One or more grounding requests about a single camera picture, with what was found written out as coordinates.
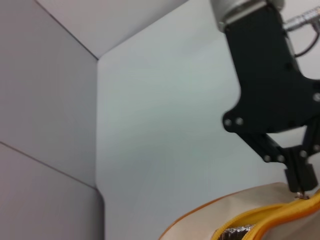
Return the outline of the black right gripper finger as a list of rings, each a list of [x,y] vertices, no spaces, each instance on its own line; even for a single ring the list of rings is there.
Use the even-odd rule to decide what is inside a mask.
[[[303,192],[311,191],[318,185],[314,167],[309,163],[309,157],[320,152],[320,118],[312,119],[306,127],[299,152],[300,188]]]
[[[301,163],[296,147],[283,148],[265,133],[239,133],[238,136],[249,145],[264,162],[281,163],[286,166],[284,172],[291,192],[305,191],[301,177]]]

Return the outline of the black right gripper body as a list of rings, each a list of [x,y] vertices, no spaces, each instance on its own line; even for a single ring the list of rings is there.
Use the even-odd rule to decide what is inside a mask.
[[[305,77],[291,53],[280,13],[267,4],[225,32],[240,85],[236,105],[223,115],[227,132],[278,133],[319,117],[318,80]]]

